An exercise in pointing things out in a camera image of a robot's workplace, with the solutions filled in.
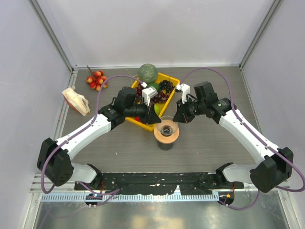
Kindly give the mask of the clear glass ribbed dripper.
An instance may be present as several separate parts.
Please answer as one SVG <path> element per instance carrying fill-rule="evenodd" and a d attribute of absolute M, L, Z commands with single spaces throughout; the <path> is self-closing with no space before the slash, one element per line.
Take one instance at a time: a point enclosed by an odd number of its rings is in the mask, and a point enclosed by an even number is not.
<path fill-rule="evenodd" d="M 178 131 L 178 123 L 173 121 L 173 117 L 166 115 L 161 117 L 161 122 L 156 125 L 157 130 L 165 137 L 172 136 Z"/>

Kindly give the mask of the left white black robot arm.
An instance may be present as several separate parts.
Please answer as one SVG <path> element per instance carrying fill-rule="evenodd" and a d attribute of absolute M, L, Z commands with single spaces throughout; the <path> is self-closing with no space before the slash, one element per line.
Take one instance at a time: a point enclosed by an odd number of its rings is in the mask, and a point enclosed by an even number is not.
<path fill-rule="evenodd" d="M 57 140 L 47 138 L 41 145 L 37 168 L 42 177 L 47 177 L 54 186 L 62 186 L 68 181 L 85 183 L 96 190 L 102 184 L 102 174 L 93 165 L 73 163 L 73 158 L 89 143 L 122 124 L 127 117 L 138 117 L 145 124 L 157 124 L 160 117 L 150 101 L 157 90 L 149 87 L 142 91 L 144 102 L 134 100 L 136 89 L 122 88 L 111 104 L 102 107 L 90 121 L 73 132 Z"/>

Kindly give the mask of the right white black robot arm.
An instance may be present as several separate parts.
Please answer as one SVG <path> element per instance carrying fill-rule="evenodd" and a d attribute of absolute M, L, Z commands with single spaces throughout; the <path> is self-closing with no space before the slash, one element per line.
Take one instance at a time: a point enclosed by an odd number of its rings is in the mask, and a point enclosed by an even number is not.
<path fill-rule="evenodd" d="M 237 165 L 227 163 L 217 169 L 216 184 L 226 188 L 232 182 L 253 184 L 263 193 L 280 185 L 292 173 L 288 162 L 293 161 L 293 153 L 289 148 L 276 148 L 279 154 L 271 151 L 272 143 L 241 115 L 228 98 L 219 99 L 210 82 L 198 83 L 194 86 L 195 96 L 190 94 L 190 86 L 179 84 L 176 92 L 181 94 L 177 101 L 177 112 L 173 118 L 177 123 L 189 123 L 197 115 L 205 115 L 213 119 L 221 127 L 229 131 L 250 153 L 255 161 L 253 165 Z"/>

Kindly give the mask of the light green apple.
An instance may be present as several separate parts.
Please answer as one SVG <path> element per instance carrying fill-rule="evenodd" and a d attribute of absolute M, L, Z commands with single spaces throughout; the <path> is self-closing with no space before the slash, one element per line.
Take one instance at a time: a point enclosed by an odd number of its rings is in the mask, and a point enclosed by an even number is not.
<path fill-rule="evenodd" d="M 154 110 L 155 110 L 155 112 L 156 112 L 156 114 L 157 115 L 159 115 L 160 114 L 160 108 L 159 108 L 159 106 L 157 105 L 157 104 L 154 104 Z"/>

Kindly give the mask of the yellow plastic tray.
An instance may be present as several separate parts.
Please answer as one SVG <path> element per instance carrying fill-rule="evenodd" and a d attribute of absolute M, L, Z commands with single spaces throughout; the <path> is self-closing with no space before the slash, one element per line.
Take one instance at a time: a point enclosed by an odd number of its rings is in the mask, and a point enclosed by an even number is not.
<path fill-rule="evenodd" d="M 162 82 L 162 81 L 164 81 L 164 80 L 170 81 L 174 87 L 176 87 L 176 86 L 180 83 L 180 80 L 179 80 L 179 79 L 170 77 L 170 76 L 165 75 L 165 74 L 163 74 L 163 73 L 158 73 L 158 78 L 156 79 L 155 82 L 156 82 L 156 83 L 160 83 L 160 82 Z M 159 111 L 160 111 L 159 117 L 162 117 L 162 115 L 163 115 L 164 111 L 166 110 L 168 104 L 170 103 L 170 101 L 171 101 L 171 99 L 172 99 L 174 93 L 175 93 L 175 90 L 174 90 L 174 89 L 173 89 L 173 91 L 172 91 L 171 93 L 166 93 L 166 94 L 168 95 L 168 98 L 167 98 L 166 102 L 164 102 L 164 103 L 157 103 L 157 104 L 156 104 L 156 105 L 159 107 Z M 143 129 L 145 129 L 145 130 L 147 130 L 147 131 L 151 131 L 151 132 L 154 130 L 154 127 L 156 126 L 156 124 L 145 125 L 145 124 L 141 123 L 139 119 L 135 119 L 135 118 L 133 118 L 133 117 L 127 117 L 127 118 L 125 118 L 125 121 L 128 121 L 128 122 L 130 122 L 130 123 L 133 123 L 133 124 L 135 124 L 135 125 L 137 125 L 137 126 L 143 128 Z"/>

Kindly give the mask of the red grape bunch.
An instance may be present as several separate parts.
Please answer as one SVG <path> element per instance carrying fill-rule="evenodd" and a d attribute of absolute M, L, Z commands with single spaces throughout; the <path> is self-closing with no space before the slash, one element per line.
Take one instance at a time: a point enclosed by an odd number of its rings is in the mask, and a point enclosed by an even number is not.
<path fill-rule="evenodd" d="M 142 89 L 143 87 L 139 84 L 136 87 L 137 90 L 137 95 L 136 95 L 136 101 L 140 101 L 142 99 Z M 164 93 L 163 91 L 160 90 L 160 92 L 158 92 L 158 94 L 156 96 L 154 96 L 151 101 L 153 101 L 154 103 L 165 103 L 169 98 L 169 94 Z"/>

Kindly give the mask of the dark green lime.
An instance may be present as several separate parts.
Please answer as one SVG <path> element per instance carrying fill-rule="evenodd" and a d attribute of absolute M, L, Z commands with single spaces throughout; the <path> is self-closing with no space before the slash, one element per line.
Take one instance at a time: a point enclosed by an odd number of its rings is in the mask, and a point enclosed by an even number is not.
<path fill-rule="evenodd" d="M 147 84 L 147 87 L 153 87 L 157 90 L 157 92 L 160 92 L 160 86 L 158 83 L 155 83 L 155 82 L 149 83 L 149 84 Z"/>

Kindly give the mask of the black grape bunch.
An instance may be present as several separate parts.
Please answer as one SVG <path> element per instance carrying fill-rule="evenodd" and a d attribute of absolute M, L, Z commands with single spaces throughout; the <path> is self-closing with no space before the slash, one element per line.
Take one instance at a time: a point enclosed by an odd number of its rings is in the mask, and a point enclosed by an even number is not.
<path fill-rule="evenodd" d="M 170 94 L 175 88 L 173 82 L 170 82 L 169 80 L 161 81 L 159 87 L 161 91 L 165 91 L 167 94 Z"/>

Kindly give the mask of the green melon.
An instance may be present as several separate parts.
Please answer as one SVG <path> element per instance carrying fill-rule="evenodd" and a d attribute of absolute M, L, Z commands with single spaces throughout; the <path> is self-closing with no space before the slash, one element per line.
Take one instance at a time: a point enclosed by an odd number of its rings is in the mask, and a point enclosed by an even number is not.
<path fill-rule="evenodd" d="M 158 70 L 153 64 L 143 64 L 138 70 L 138 77 L 142 82 L 153 83 L 158 78 Z"/>

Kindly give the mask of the red yellow cherry bunch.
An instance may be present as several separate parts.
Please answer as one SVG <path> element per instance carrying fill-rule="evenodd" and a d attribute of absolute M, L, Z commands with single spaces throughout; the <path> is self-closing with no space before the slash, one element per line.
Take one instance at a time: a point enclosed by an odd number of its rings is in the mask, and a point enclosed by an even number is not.
<path fill-rule="evenodd" d="M 107 77 L 104 75 L 103 70 L 92 70 L 89 66 L 86 66 L 89 70 L 90 76 L 86 77 L 86 83 L 89 85 L 91 89 L 95 89 L 96 91 L 100 91 L 102 88 L 107 88 L 108 85 L 105 82 Z"/>

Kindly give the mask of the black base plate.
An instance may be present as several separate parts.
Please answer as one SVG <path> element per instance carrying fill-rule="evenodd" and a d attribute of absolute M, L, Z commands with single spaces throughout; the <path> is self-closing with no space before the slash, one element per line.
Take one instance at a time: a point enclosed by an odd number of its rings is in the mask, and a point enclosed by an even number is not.
<path fill-rule="evenodd" d="M 91 190 L 122 195 L 171 195 L 179 188 L 182 195 L 211 194 L 214 189 L 243 189 L 241 182 L 224 181 L 219 174 L 190 173 L 99 173 L 85 184 Z"/>

